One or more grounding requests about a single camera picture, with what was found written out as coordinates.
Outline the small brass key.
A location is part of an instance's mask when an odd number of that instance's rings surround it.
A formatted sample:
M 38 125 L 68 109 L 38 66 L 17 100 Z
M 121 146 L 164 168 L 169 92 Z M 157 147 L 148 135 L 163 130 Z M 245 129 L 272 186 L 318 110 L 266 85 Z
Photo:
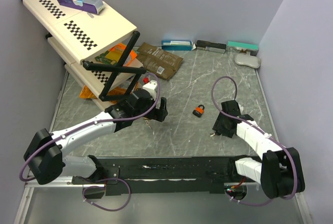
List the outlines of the small brass key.
M 149 121 L 149 120 L 145 120 L 145 123 L 146 123 L 146 125 L 147 125 L 150 129 L 153 129 L 152 126 L 151 126 L 151 124 L 150 124 L 150 121 Z

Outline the orange black padlock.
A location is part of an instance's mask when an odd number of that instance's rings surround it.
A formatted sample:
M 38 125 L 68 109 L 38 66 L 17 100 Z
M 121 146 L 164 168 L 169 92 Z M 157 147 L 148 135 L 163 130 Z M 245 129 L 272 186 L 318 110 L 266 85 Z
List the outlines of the orange black padlock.
M 200 104 L 193 110 L 193 115 L 200 118 L 204 113 L 204 105 Z

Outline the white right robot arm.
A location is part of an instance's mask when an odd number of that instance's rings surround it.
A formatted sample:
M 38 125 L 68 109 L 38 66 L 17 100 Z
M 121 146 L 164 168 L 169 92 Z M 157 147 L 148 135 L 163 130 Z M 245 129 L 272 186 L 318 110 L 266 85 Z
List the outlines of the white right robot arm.
M 259 183 L 270 199 L 291 195 L 294 188 L 297 193 L 303 192 L 305 181 L 299 152 L 274 143 L 271 135 L 251 116 L 241 114 L 236 100 L 222 102 L 221 106 L 222 112 L 213 126 L 214 134 L 241 138 L 260 159 L 257 161 L 247 155 L 231 158 L 227 165 L 228 177 L 232 181 L 246 177 Z

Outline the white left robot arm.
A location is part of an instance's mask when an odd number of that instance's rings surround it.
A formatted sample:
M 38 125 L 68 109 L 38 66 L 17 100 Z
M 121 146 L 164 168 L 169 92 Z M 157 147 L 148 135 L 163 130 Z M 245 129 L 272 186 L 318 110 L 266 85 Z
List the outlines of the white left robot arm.
M 168 115 L 167 99 L 154 98 L 147 90 L 138 89 L 125 99 L 109 106 L 95 117 L 73 127 L 48 132 L 38 131 L 23 159 L 38 184 L 48 184 L 59 176 L 81 177 L 90 183 L 100 182 L 107 172 L 93 155 L 71 156 L 70 153 L 98 137 L 116 133 L 142 117 L 163 122 Z

